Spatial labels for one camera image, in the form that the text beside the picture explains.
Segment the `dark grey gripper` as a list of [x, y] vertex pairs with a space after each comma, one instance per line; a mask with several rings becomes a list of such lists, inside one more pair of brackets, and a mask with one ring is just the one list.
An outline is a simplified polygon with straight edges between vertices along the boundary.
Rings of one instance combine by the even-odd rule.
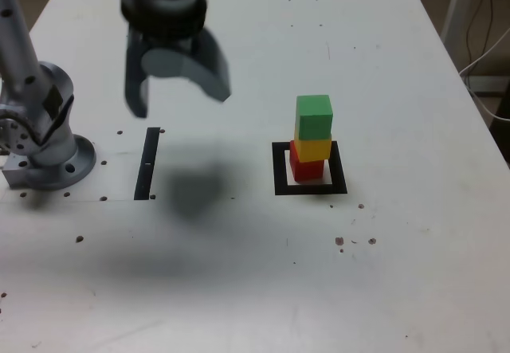
[[124, 95], [135, 117], [147, 117], [147, 75], [186, 78], [219, 102], [230, 97], [228, 63], [208, 29], [202, 29], [196, 37], [181, 39], [129, 29], [127, 39]]

